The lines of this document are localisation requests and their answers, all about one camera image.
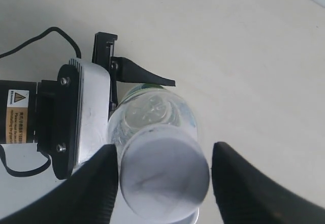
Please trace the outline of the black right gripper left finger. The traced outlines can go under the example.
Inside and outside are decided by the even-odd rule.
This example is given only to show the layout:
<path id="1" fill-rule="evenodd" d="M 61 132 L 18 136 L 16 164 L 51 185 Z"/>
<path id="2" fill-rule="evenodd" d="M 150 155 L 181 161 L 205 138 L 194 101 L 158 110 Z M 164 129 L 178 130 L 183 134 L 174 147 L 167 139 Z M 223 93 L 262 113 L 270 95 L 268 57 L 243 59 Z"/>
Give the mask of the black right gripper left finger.
<path id="1" fill-rule="evenodd" d="M 20 211 L 17 222 L 109 223 L 117 190 L 117 151 L 109 144 L 59 187 Z"/>

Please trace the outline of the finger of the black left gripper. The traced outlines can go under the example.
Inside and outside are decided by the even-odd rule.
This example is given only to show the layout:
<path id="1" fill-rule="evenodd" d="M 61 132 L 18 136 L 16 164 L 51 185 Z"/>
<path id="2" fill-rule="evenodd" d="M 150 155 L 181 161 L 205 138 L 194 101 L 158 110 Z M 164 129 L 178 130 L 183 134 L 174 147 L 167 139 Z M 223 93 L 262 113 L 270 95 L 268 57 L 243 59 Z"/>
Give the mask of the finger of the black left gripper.
<path id="1" fill-rule="evenodd" d="M 117 65 L 116 79 L 119 82 L 176 86 L 175 80 L 151 73 L 128 58 L 112 57 L 112 61 Z"/>

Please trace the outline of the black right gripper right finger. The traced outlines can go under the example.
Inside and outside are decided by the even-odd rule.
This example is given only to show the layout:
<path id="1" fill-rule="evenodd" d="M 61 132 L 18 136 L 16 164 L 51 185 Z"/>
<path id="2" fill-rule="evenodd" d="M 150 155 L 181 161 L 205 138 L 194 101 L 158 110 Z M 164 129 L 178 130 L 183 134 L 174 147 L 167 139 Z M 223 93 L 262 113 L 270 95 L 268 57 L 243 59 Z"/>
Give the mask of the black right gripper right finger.
<path id="1" fill-rule="evenodd" d="M 213 146 L 211 174 L 224 223 L 324 223 L 324 208 L 270 179 L 226 142 Z"/>

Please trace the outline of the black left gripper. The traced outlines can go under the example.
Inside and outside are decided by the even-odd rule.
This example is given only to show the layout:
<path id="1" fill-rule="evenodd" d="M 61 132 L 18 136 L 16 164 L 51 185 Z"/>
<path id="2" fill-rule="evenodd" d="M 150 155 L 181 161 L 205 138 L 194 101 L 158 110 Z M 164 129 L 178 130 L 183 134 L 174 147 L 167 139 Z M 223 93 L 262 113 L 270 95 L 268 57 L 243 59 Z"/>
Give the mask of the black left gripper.
<path id="1" fill-rule="evenodd" d="M 91 63 L 109 73 L 117 35 L 99 32 L 94 37 Z M 77 44 L 68 39 L 76 56 Z M 46 162 L 28 171 L 5 166 L 13 177 L 38 175 L 52 167 L 58 179 L 69 178 L 75 166 L 77 144 L 79 73 L 68 63 L 58 71 L 56 80 L 40 82 L 1 81 L 1 145 L 35 143 Z"/>

